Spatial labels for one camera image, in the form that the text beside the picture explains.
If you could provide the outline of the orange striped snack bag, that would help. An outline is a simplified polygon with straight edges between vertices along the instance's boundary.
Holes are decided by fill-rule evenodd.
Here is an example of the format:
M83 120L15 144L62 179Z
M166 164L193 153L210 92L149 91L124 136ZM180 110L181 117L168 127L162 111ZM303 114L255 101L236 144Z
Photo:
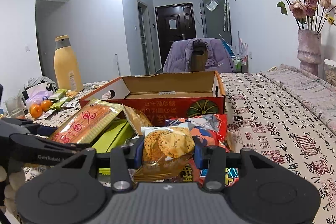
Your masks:
M90 144L122 111L121 104L92 99L52 133L50 140L63 144Z

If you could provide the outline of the purple tissue pack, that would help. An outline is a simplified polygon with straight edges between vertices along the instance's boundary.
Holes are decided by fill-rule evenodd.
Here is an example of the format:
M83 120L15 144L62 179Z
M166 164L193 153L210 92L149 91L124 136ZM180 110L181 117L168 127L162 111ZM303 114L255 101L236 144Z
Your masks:
M30 107L33 105L40 105L44 100L49 99L49 97L52 96L52 94L53 91L48 90L39 91L35 93L26 100L27 108L30 109Z

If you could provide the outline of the green snack bar packet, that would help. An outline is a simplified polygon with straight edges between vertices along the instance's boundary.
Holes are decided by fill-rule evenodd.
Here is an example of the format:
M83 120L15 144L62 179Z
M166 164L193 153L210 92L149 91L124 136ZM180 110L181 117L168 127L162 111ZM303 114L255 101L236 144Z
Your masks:
M127 139L134 137L134 135L134 129L126 119L113 120L92 147L97 153L107 153L113 148L123 145Z

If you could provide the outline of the orange tangerine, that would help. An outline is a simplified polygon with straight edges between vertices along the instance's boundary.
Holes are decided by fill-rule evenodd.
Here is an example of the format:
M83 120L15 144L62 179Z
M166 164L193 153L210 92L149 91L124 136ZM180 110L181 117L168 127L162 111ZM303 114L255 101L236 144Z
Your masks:
M34 119L38 119L40 116L42 116L43 114L43 109L40 105L38 104L33 104L30 107L30 115L34 118Z
M50 110L50 107L53 105L53 102L51 100L44 100L41 102L40 106L44 112L47 112Z

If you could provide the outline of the small green snack packet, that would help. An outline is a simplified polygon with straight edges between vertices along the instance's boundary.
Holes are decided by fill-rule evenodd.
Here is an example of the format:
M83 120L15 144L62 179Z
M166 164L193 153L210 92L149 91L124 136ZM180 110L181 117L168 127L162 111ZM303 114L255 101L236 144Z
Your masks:
M66 92L66 89L58 89L54 94L49 97L49 100L51 100L52 102L57 102L65 96Z

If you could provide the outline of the folded pink blanket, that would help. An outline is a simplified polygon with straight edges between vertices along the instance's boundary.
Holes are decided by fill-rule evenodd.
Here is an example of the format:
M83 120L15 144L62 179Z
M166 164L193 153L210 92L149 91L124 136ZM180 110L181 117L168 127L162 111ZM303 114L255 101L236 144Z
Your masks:
M262 75L292 95L335 132L335 86L301 68L285 64Z

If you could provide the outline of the dried pink roses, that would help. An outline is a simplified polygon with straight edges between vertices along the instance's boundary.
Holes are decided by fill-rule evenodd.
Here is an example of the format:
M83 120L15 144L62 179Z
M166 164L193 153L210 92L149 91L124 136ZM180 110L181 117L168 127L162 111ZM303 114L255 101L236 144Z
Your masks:
M332 0L281 0L277 3L282 15L290 12L299 30L320 33L328 23L335 25L335 5Z

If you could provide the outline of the rice cracker snack packet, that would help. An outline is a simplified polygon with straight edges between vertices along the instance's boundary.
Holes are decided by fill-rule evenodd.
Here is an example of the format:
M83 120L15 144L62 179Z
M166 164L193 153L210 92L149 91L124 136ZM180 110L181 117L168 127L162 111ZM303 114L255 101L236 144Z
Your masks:
M192 158L195 142L189 123L167 127L142 127L142 166L135 182L155 182L177 177Z

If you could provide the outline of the purple jacket on chair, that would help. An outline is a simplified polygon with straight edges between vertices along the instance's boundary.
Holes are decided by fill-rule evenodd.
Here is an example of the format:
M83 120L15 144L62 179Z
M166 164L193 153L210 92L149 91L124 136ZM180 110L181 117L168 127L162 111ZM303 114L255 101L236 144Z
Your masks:
M163 73L191 72L191 58L196 47L205 46L205 71L232 73L233 62L221 39L200 38L173 42L163 66Z

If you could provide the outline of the wooden chair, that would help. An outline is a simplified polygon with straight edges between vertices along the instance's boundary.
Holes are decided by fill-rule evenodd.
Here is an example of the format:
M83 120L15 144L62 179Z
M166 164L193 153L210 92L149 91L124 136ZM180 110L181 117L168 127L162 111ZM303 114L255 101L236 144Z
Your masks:
M205 42L200 39L195 40L193 43L193 50L190 59L190 70L192 72L205 71L208 59L208 50Z

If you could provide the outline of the red cardboard box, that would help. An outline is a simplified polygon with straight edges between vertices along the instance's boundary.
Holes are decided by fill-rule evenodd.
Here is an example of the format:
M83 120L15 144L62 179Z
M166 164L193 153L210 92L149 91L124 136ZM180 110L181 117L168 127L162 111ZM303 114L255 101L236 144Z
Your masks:
M80 98L80 106L107 93L108 102L141 111L155 126L171 118L223 114L226 102L217 71L118 77Z

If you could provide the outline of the red blue snack bag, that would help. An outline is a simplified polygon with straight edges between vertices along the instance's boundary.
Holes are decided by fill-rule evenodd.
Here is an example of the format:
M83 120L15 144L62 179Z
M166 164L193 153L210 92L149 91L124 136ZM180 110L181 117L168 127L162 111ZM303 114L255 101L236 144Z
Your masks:
M165 121L165 125L177 126L186 122L193 127L190 130L191 135L196 136L203 146L218 146L229 152L229 149L224 145L227 132L226 115L206 114L192 118L171 118ZM198 169L194 160L190 159L175 180L178 182L198 182L199 184L203 184L207 171L207 169Z

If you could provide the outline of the patterned table cloth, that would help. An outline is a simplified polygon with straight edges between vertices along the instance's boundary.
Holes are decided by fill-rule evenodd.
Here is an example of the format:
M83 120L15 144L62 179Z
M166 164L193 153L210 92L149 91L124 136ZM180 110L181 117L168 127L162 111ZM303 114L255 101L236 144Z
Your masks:
M223 73L226 153L203 185L109 188L88 223L335 223L335 135L259 73Z

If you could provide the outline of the pink textured vase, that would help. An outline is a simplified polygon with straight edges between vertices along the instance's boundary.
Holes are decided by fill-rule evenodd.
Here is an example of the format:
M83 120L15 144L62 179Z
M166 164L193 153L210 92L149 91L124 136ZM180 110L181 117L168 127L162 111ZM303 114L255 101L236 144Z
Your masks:
M316 31L298 30L298 53L300 68L317 76L322 63L321 35Z

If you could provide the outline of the yellow thermos bottle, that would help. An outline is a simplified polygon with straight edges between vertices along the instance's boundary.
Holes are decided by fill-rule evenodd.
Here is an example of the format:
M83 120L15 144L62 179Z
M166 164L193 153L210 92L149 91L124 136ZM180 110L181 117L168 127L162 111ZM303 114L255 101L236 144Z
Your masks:
M60 89L80 92L84 89L76 55L68 35L55 38L54 71Z

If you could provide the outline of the dark entrance door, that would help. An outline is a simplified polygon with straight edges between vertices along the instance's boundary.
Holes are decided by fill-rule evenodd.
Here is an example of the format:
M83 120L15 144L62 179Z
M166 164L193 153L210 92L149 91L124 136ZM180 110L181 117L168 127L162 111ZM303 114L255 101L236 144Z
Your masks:
M161 64L175 41L197 37L192 3L155 8Z

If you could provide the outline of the grey refrigerator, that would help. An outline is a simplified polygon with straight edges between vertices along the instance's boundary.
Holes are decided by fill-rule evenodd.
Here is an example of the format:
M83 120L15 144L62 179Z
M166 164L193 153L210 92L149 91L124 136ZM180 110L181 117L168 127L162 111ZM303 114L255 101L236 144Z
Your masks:
M222 39L232 45L228 0L200 0L203 36Z

